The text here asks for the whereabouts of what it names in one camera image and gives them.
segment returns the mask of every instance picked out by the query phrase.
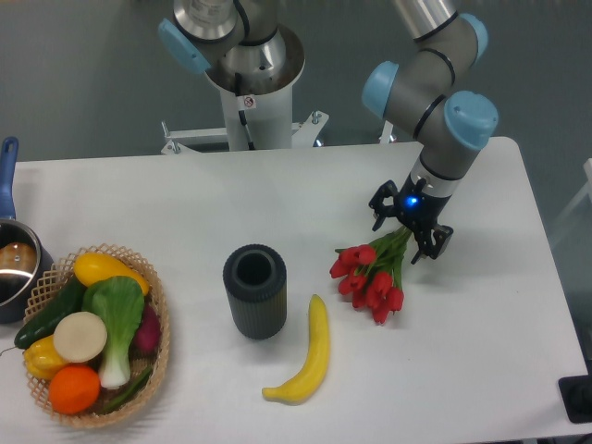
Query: wicker basket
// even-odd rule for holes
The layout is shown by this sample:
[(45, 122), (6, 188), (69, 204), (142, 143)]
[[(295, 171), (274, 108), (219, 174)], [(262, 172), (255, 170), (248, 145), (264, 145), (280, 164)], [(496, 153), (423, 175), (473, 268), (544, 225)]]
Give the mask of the wicker basket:
[(57, 291), (64, 286), (70, 276), (72, 276), (72, 267), (76, 258), (88, 252), (110, 254), (144, 276), (151, 288), (146, 298), (160, 319), (162, 335), (158, 349), (154, 353), (146, 355), (136, 351), (134, 348), (130, 349), (129, 367), (131, 369), (131, 379), (138, 376), (149, 365), (153, 367), (153, 372), (144, 388), (133, 399), (112, 413), (98, 414), (97, 412), (115, 398), (121, 390), (124, 390), (125, 386), (118, 390), (102, 389), (99, 399), (93, 407), (77, 415), (64, 415), (54, 412), (51, 402), (48, 400), (49, 381), (37, 379), (31, 374), (27, 374), (29, 379), (28, 386), (31, 389), (31, 395), (35, 399), (35, 403), (44, 412), (48, 413), (52, 419), (63, 425), (75, 428), (109, 426), (138, 412), (153, 397), (165, 376), (170, 343), (167, 301), (158, 275), (154, 271), (154, 268), (139, 254), (116, 245), (102, 244), (99, 247), (81, 248), (77, 253), (71, 253), (66, 259), (61, 259), (58, 263), (53, 264), (52, 269), (43, 274), (43, 277), (37, 283), (37, 287), (31, 293), (25, 311), (25, 323), (32, 319), (37, 312), (42, 310), (56, 295)]

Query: bok choy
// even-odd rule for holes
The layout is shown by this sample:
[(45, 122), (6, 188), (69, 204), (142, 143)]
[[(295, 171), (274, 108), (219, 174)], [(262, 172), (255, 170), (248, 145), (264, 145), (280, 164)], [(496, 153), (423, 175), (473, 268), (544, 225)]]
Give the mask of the bok choy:
[(91, 285), (84, 294), (82, 310), (105, 323), (107, 343), (99, 368), (101, 386), (117, 389), (130, 380), (129, 348), (142, 321), (144, 297), (138, 282), (117, 276)]

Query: metal pot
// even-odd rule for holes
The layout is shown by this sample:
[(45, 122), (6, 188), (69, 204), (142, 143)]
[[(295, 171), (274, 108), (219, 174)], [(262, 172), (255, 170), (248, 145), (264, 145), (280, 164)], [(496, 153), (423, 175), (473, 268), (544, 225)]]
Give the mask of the metal pot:
[(0, 324), (25, 316), (37, 280), (54, 262), (32, 229), (16, 220), (12, 182), (19, 141), (9, 137), (0, 153)]

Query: white table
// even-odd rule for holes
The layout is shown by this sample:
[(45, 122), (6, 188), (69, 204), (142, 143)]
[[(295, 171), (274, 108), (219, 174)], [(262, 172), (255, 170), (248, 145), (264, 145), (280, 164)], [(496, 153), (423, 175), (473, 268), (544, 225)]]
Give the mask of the white table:
[[(580, 434), (557, 381), (586, 367), (522, 158), (493, 139), (440, 217), (455, 228), (437, 261), (403, 269), (403, 311), (375, 326), (337, 294), (333, 250), (370, 241), (367, 207), (402, 184), (415, 143), (273, 152), (19, 163), (18, 220), (54, 258), (125, 245), (150, 260), (168, 297), (166, 382), (132, 421), (73, 431), (33, 403), (20, 354), (0, 358), (3, 443), (460, 443)], [(228, 256), (260, 242), (288, 268), (289, 307), (272, 339), (243, 337), (222, 282)], [(296, 373), (307, 307), (330, 317), (325, 383), (301, 406), (261, 388)], [(18, 326), (0, 326), (0, 349)]]

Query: blue pan handle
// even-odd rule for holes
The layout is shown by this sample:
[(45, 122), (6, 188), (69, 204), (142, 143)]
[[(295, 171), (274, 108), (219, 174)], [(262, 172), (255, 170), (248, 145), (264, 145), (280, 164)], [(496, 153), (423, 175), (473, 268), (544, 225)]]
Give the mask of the blue pan handle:
[(7, 137), (2, 142), (0, 153), (0, 218), (16, 219), (15, 202), (12, 199), (12, 182), (15, 178), (15, 165), (19, 154), (19, 140)]

